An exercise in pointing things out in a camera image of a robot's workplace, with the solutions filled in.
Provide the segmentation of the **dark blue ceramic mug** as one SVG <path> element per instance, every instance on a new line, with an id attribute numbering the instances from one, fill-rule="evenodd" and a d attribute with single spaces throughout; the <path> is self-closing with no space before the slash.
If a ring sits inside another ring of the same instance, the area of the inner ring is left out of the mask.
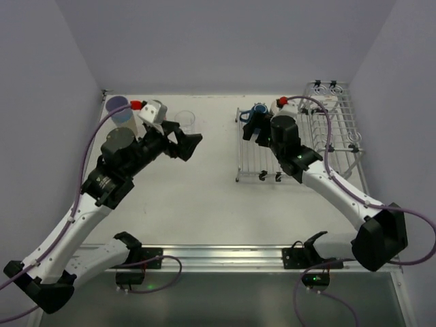
<path id="1" fill-rule="evenodd" d="M 266 104 L 256 103 L 251 107 L 251 109 L 240 112 L 238 119 L 242 123 L 248 123 L 252 119 L 255 112 L 267 114 L 268 107 L 266 106 Z"/>

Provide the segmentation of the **clear drinking glass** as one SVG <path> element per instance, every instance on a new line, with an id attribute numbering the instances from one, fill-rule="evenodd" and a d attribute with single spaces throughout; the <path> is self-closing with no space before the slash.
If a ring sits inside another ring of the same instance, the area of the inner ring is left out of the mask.
<path id="1" fill-rule="evenodd" d="M 182 110 L 180 112 L 177 112 L 174 120 L 180 125 L 180 129 L 185 134 L 195 133 L 196 116 L 193 112 L 189 110 Z"/>

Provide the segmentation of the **beige plastic cup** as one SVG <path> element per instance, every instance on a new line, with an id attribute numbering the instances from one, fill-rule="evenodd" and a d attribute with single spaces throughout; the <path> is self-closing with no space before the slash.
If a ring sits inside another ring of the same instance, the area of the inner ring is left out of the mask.
<path id="1" fill-rule="evenodd" d="M 128 120 L 127 122 L 125 122 L 125 127 L 129 128 L 135 136 L 138 135 L 138 128 L 134 120 Z"/>

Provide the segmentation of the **light blue plastic cup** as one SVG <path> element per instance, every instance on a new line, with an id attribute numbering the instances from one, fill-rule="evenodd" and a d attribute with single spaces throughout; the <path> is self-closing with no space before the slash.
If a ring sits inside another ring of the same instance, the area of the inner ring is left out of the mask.
<path id="1" fill-rule="evenodd" d="M 134 119 L 133 110 L 127 108 L 124 110 L 113 110 L 111 119 L 116 126 L 121 126 Z"/>

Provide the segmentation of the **lavender plastic cup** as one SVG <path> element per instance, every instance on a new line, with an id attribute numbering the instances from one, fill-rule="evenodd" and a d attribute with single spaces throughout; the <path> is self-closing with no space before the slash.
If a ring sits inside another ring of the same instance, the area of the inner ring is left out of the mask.
<path id="1" fill-rule="evenodd" d="M 131 114 L 131 108 L 127 107 L 129 100 L 121 95 L 113 96 L 106 101 L 105 109 L 108 113 L 116 112 L 117 115 Z"/>

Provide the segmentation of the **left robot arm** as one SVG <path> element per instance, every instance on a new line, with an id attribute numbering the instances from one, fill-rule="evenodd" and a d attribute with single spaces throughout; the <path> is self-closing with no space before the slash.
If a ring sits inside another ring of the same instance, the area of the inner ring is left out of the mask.
<path id="1" fill-rule="evenodd" d="M 185 134 L 172 121 L 164 121 L 159 129 L 147 127 L 142 138 L 126 127 L 113 129 L 71 211 L 31 255 L 8 262 L 3 269 L 5 275 L 40 309 L 52 314 L 99 273 L 116 266 L 138 265 L 142 244 L 127 232 L 115 234 L 87 257 L 74 254 L 134 188 L 137 173 L 161 154 L 187 161 L 201 141 L 201 134 Z"/>

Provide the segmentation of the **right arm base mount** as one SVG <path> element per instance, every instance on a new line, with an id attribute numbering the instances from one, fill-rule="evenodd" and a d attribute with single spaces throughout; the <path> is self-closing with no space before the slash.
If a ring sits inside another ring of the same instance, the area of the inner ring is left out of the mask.
<path id="1" fill-rule="evenodd" d="M 331 264 L 337 258 L 324 258 L 315 249 L 316 240 L 327 233 L 327 231 L 318 232 L 305 242 L 297 240 L 290 247 L 281 249 L 284 269 L 305 270 L 317 264 L 325 264 L 325 266 L 322 266 L 321 273 L 307 273 L 302 278 L 302 283 L 310 290 L 320 292 L 326 290 L 330 285 L 330 270 L 344 268 L 343 263 Z"/>

